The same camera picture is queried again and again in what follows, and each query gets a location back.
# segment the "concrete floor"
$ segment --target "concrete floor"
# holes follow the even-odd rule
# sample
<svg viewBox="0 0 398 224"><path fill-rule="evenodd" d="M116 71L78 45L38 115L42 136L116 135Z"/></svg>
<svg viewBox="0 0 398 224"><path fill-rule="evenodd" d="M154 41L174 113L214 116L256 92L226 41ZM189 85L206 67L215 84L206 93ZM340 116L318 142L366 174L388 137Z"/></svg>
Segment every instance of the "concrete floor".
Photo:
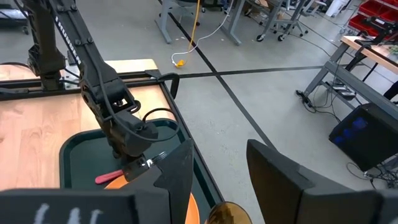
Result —
<svg viewBox="0 0 398 224"><path fill-rule="evenodd" d="M162 73L211 72L195 51L183 68L177 69L170 63L174 52L186 51L188 41L169 19L167 28L174 42L169 45L164 42L154 22L161 9L156 0L86 0L79 1L78 7L105 60L153 58ZM346 11L334 19L303 17L301 21L310 31L304 39L332 54L339 44L341 25L351 13ZM223 16L208 10L196 39L212 32ZM190 33L192 20L183 19L182 27ZM323 50L298 37L288 36L278 42L277 35L269 33L263 42L256 42L261 32L262 27L252 19L241 17L236 30L243 42L241 46L235 46L219 31L201 41L199 48L217 72L321 66L329 58ZM59 35L57 40L60 50L65 52ZM0 62L26 62L31 45L32 37L18 30L0 30ZM341 62L348 63L351 58L346 54ZM364 63L354 69L356 76L364 77L373 66L370 60ZM347 187L371 189L368 181L357 179L346 170L350 159L328 140L336 120L328 114L309 113L294 95L294 90L305 89L318 71L319 68L266 70L225 75L222 79L281 153ZM397 75L378 67L366 83L384 93L397 80ZM324 100L325 89L320 87L316 104ZM236 106L225 85L216 77L184 78L176 102L224 198L245 208L253 223L264 223L246 164L246 141L251 138L262 141L262 138ZM351 111L339 100L333 105L341 119ZM375 185L383 187L381 182Z"/></svg>

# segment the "wooden table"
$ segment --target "wooden table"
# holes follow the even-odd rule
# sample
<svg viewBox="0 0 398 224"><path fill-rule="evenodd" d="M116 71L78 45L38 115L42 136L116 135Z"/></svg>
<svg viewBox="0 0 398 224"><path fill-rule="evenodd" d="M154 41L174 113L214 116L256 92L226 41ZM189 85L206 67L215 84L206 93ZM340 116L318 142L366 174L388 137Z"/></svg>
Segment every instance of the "wooden table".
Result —
<svg viewBox="0 0 398 224"><path fill-rule="evenodd" d="M153 60L108 61L115 70L139 72L157 69ZM27 68L0 66L0 80L35 78ZM154 108L169 108L158 85L130 89L143 117ZM149 119L173 115L157 111ZM98 129L93 113L80 94L0 102L0 190L59 187L59 150L70 136Z"/></svg>
<svg viewBox="0 0 398 224"><path fill-rule="evenodd" d="M353 91L355 91L357 94L361 95L365 100L368 102L376 104L380 109L384 110L386 113L391 115L393 118L398 119L398 107L391 103L387 98L383 97L380 93L378 93L376 90L373 90L370 86L368 86L365 82L362 82L362 80L358 79L356 76L354 76L350 71L348 71L345 67L339 66L338 62L340 61L340 58L344 55L344 53L350 48L354 49L359 49L361 46L355 42L355 40L359 37L350 37L350 36L344 36L341 39L341 44L335 51L335 53L329 58L328 61L324 64L322 69L318 72L318 74L314 77L314 79L310 82L308 87L303 91L304 97L308 97L311 92L314 91L314 89L318 85L324 85L327 89L329 89L329 86L323 81L323 79L326 77L328 73L334 75L337 79L342 81L345 85L349 86ZM386 54L388 55L389 52L387 51L386 46L373 46L374 50L377 50L381 54ZM370 50L364 49L361 51L362 54L367 56L368 58L378 62L379 64L383 65L384 67L388 68L389 70L393 71L394 73L398 74L398 68L389 63L387 60L384 60L383 58L379 57L375 53L373 53ZM342 100L347 106L349 106L352 109L355 109L355 106L353 106L349 101L345 100L340 94L336 95L339 99Z"/></svg>
<svg viewBox="0 0 398 224"><path fill-rule="evenodd" d="M360 46L359 44L357 44L355 42L355 40L357 40L357 39L363 40L362 37L344 36L344 37L341 38L341 41L346 43L347 45L349 45L353 49L359 50L362 46ZM388 56L390 56L390 51L389 51L388 47L389 46L387 46L387 45L382 45L382 46L372 45L372 50L375 50L378 53L380 53L381 55L383 55L385 57L388 57ZM367 56L368 58L370 58L371 60L377 62L380 65L382 65L386 69L394 72L396 75L398 75L398 67L396 67L395 65L391 64L386 59L376 55L375 53L373 53L372 51L370 51L368 49L363 49L361 53L363 55Z"/></svg>

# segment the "white cable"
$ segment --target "white cable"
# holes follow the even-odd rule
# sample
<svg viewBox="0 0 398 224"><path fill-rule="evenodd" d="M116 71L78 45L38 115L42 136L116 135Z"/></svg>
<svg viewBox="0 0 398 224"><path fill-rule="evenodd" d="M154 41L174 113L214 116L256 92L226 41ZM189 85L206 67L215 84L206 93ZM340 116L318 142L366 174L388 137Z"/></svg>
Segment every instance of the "white cable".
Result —
<svg viewBox="0 0 398 224"><path fill-rule="evenodd" d="M184 54L189 54L189 53L193 52L193 51L199 46L199 41L200 41L200 40L203 40L203 39L206 39L206 38L208 38L208 37L211 37L213 34L215 34L215 32L217 32L217 31L224 25L226 19L227 19L228 16L229 16L229 13L230 13L231 10L232 10L232 5L233 5L233 3L234 3L234 0L231 1L231 4L229 5L227 14L226 14L226 16L225 16L223 22L217 27L216 30L214 30L211 34L209 34L209 35L207 35L207 36L200 37L200 38L198 39L198 41L196 42L196 46L195 46L194 48L192 48L190 51L172 54L171 59L172 59L172 63L173 63L174 65L177 66L177 64L174 62L174 59L173 59L173 58L174 58L174 55L184 55Z"/></svg>

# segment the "wooden tabletop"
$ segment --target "wooden tabletop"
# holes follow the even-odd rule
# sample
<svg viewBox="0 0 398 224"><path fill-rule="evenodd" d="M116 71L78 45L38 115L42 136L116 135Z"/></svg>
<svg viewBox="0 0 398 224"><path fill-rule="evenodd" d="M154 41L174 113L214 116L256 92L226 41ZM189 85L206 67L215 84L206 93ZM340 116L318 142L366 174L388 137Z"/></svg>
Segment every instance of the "wooden tabletop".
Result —
<svg viewBox="0 0 398 224"><path fill-rule="evenodd" d="M157 69L153 60L107 62L117 72ZM0 80L35 78L24 67L0 66ZM131 88L143 117L154 108L169 108L159 86ZM166 111L148 117L174 119ZM80 94L0 102L0 190L59 187L59 150L72 135L98 129L93 113Z"/></svg>
<svg viewBox="0 0 398 224"><path fill-rule="evenodd" d="M348 44L350 47L354 48L355 50L359 50L361 46L355 42L356 39L363 39L362 37L357 37L357 36L344 36L341 38L341 41L344 43ZM388 49L389 46L383 45L383 46L372 46L372 50L377 51L378 53L382 54L385 57L390 56L390 51ZM362 54L367 56L368 58L372 59L373 61L379 63L383 67L387 68L388 70L394 72L396 75L398 75L398 67L395 65L391 64L387 60L383 59L382 57L376 55L375 53L371 52L370 50L364 49L362 51Z"/></svg>

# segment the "red handle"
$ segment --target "red handle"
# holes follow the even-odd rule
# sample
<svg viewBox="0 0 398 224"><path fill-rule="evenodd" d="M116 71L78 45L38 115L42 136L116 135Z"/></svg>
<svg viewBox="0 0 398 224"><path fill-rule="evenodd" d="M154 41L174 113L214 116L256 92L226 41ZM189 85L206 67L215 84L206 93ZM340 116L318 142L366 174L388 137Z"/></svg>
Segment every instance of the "red handle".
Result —
<svg viewBox="0 0 398 224"><path fill-rule="evenodd" d="M95 183L96 184L103 184L109 180L115 179L119 176L123 175L123 171L122 170L117 170L117 171L113 171L110 172L108 174L104 174L104 175L100 175L97 176L97 178L95 179Z"/></svg>

